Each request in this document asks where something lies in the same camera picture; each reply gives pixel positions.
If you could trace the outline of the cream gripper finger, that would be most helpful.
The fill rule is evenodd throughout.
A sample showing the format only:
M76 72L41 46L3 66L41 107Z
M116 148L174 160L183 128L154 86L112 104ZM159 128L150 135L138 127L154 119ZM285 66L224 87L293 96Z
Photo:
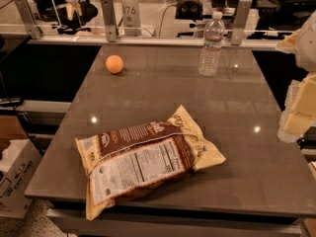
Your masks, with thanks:
M308 73L302 81L292 80L284 105L277 136L291 143L302 138L316 120L316 73Z
M299 30L293 32L289 36L286 36L283 40L277 43L276 50L281 51L283 53L295 53L298 35L299 35Z

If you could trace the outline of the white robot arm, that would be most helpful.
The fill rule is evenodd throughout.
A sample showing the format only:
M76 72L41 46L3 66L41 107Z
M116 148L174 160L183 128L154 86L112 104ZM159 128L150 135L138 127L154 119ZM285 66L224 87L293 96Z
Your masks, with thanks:
M302 138L316 119L316 12L303 26L276 45L295 56L295 64L308 72L301 82L292 80L279 119L278 138L287 143Z

